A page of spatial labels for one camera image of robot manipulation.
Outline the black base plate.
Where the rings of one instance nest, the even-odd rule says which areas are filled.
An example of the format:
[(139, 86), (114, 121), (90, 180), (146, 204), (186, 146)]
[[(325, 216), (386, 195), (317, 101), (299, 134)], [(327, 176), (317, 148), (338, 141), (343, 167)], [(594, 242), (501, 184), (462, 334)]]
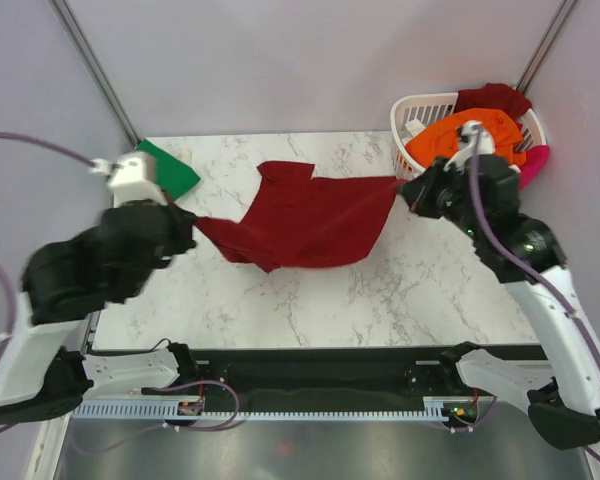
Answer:
[(219, 410), (249, 404), (258, 411), (415, 409), (425, 397), (486, 397), (484, 380), (462, 382), (457, 361), (473, 354), (527, 391), (550, 383), (539, 346), (457, 346), (104, 351), (87, 356), (88, 400), (200, 395)]

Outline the aluminium frame post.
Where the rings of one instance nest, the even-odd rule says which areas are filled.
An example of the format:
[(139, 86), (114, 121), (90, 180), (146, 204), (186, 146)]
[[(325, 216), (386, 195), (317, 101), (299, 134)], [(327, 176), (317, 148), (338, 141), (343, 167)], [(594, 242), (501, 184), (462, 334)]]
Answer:
[(80, 55), (85, 68), (91, 75), (126, 140), (130, 145), (137, 146), (141, 141), (141, 136), (127, 114), (69, 2), (66, 0), (49, 0), (48, 3)]
[(523, 95), (529, 93), (536, 77), (580, 3), (581, 0), (562, 0), (559, 3), (516, 84), (516, 90), (519, 93)]

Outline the dark red shirt in basket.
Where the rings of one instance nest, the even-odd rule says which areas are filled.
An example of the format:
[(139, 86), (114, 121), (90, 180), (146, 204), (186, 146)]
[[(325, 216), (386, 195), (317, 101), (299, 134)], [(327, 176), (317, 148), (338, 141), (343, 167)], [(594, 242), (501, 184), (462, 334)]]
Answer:
[(473, 108), (501, 110), (512, 120), (517, 120), (532, 108), (532, 103), (507, 84), (487, 83), (481, 88), (458, 92), (454, 112)]

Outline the dark red t shirt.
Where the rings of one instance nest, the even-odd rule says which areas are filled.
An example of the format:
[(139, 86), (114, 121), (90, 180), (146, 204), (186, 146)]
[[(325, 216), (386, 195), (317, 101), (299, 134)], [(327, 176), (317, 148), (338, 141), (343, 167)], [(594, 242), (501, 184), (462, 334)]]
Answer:
[(196, 227), (231, 263), (322, 269), (366, 258), (404, 181), (394, 176), (327, 178), (315, 166), (266, 161), (259, 190), (238, 221), (200, 217)]

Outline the orange t shirt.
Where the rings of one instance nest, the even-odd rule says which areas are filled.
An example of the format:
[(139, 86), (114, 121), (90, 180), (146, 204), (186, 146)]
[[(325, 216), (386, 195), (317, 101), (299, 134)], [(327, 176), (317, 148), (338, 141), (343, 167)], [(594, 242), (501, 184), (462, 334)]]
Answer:
[(523, 140), (518, 125), (505, 112), (496, 109), (473, 108), (445, 117), (415, 136), (405, 149), (422, 167), (429, 167), (437, 156), (450, 158), (459, 149), (457, 129), (471, 120), (481, 122), (492, 135), (497, 155), (518, 167), (526, 163), (526, 154), (514, 151)]

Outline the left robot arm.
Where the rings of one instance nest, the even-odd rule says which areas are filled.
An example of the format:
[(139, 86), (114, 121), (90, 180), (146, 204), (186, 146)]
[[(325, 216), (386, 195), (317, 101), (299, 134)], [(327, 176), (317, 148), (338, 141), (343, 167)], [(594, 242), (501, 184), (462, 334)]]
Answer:
[(184, 344), (114, 357), (64, 345), (91, 314), (138, 296), (154, 271), (193, 249), (196, 221), (174, 204), (136, 200), (30, 257), (11, 306), (20, 316), (0, 346), (0, 426), (51, 420), (97, 396), (196, 388), (200, 371)]

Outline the left aluminium frame post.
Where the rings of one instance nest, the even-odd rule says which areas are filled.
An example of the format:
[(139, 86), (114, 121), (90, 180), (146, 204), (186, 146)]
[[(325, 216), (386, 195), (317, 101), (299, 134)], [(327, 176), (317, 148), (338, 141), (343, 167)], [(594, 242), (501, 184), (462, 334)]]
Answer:
[(126, 140), (130, 145), (137, 146), (141, 141), (141, 136), (127, 114), (69, 2), (66, 0), (49, 0), (48, 3), (80, 55), (85, 68), (91, 75)]

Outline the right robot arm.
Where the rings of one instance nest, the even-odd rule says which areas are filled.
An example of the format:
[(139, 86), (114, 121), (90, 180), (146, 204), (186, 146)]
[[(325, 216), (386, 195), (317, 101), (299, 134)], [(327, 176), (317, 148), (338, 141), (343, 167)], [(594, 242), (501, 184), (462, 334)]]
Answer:
[(519, 176), (495, 155), (461, 169), (437, 158), (399, 190), (410, 210), (444, 218), (519, 305), (549, 360), (549, 374), (501, 360), (470, 342), (443, 355), (438, 381), (447, 392), (467, 387), (525, 413), (559, 450), (600, 442), (600, 342), (575, 292), (566, 257), (551, 229), (520, 211)]

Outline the pink garment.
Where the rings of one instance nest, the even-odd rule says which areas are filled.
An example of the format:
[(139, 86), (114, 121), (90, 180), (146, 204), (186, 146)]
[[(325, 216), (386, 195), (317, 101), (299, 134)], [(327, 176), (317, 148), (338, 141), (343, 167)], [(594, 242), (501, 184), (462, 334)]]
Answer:
[(550, 157), (548, 145), (537, 145), (525, 151), (526, 162), (520, 166), (519, 190), (528, 187), (536, 176), (542, 171)]

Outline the right aluminium frame post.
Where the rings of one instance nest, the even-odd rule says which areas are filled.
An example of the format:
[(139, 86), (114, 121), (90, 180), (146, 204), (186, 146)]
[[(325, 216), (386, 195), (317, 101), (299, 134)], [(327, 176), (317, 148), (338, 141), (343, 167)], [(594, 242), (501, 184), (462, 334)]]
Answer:
[(519, 93), (523, 95), (529, 93), (536, 77), (580, 3), (581, 0), (562, 0), (559, 3), (516, 84), (516, 90)]

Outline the folded green t shirt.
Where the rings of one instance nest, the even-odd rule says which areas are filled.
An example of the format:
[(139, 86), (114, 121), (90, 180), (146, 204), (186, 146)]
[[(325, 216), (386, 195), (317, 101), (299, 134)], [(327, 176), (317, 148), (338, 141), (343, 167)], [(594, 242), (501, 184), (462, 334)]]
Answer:
[(201, 177), (189, 165), (147, 139), (136, 146), (136, 151), (146, 153), (155, 160), (155, 183), (166, 191), (172, 200), (180, 199), (201, 181)]

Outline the white laundry basket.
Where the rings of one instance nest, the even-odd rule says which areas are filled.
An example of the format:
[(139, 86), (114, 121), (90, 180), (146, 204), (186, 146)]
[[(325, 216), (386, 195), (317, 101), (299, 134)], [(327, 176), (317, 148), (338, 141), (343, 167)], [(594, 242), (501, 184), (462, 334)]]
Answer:
[[(391, 131), (393, 135), (392, 161), (396, 176), (411, 180), (428, 167), (419, 165), (406, 151), (405, 145), (433, 123), (455, 114), (458, 92), (409, 95), (392, 107)], [(523, 140), (514, 151), (525, 152), (537, 145), (547, 145), (543, 128), (531, 108), (521, 118), (514, 120)], [(520, 173), (520, 167), (511, 165)]]

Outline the folded white cloth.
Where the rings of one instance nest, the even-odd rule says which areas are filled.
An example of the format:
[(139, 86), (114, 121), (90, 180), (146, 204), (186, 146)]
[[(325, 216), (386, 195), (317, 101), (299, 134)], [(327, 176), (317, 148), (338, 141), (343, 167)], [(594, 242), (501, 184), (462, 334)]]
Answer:
[(190, 164), (192, 152), (190, 149), (181, 149), (177, 152), (176, 157), (183, 163)]

